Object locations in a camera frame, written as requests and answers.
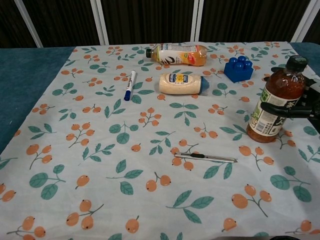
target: juice bottle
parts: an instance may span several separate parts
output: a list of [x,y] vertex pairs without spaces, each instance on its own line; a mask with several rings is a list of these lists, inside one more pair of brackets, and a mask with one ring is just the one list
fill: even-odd
[[161,64],[189,64],[203,66],[207,62],[208,49],[202,45],[179,46],[169,43],[147,49],[145,55]]
[[289,58],[285,68],[270,76],[246,128],[250,138],[260,143],[270,143],[276,138],[286,118],[262,110],[260,104],[267,102],[293,107],[304,93],[306,81],[302,71],[307,64],[305,57],[294,55]]

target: mayonnaise bottle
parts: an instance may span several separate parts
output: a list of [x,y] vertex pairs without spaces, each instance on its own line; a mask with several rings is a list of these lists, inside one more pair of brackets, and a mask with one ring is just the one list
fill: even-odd
[[212,77],[181,73],[160,75],[159,90],[164,94],[199,94],[206,96],[210,92]]

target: brown bottle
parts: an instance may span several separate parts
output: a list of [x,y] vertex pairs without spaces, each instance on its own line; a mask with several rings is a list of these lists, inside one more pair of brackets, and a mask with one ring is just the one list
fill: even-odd
[[289,58],[285,68],[270,76],[246,128],[250,138],[259,143],[270,143],[276,138],[286,118],[262,110],[260,104],[267,102],[293,107],[304,93],[306,81],[301,73],[307,64],[305,57],[294,55]]

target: blue lego brick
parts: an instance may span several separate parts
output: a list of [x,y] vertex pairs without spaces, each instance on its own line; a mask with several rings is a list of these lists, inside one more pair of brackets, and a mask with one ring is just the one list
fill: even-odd
[[231,57],[224,67],[224,74],[234,83],[249,80],[253,71],[252,62],[245,56]]

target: marker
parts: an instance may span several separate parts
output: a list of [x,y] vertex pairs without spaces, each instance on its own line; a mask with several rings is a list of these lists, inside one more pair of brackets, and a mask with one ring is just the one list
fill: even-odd
[[124,100],[125,101],[130,101],[131,90],[132,90],[132,86],[133,86],[134,81],[135,81],[135,77],[136,77],[136,71],[132,70],[130,78],[129,78],[128,86],[126,86],[126,90],[125,90],[125,95],[124,95]]

